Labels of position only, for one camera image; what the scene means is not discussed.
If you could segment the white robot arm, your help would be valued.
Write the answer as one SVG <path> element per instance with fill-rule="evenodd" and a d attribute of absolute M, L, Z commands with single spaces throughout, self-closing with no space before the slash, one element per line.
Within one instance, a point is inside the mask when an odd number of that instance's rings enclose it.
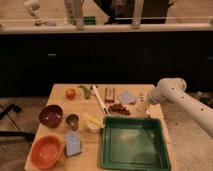
<path fill-rule="evenodd" d="M 182 78 L 163 78 L 151 89 L 137 110 L 149 114 L 148 108 L 170 100 L 187 112 L 190 117 L 213 138 L 213 109 L 189 96 L 185 90 L 186 81 Z"/>

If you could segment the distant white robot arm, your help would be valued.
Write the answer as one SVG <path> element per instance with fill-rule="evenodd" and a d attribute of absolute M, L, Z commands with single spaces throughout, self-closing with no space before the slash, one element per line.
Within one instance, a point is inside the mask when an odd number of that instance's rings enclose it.
<path fill-rule="evenodd" d="M 26 0 L 24 6 L 27 12 L 35 19 L 40 19 L 39 9 L 40 3 L 38 0 Z"/>

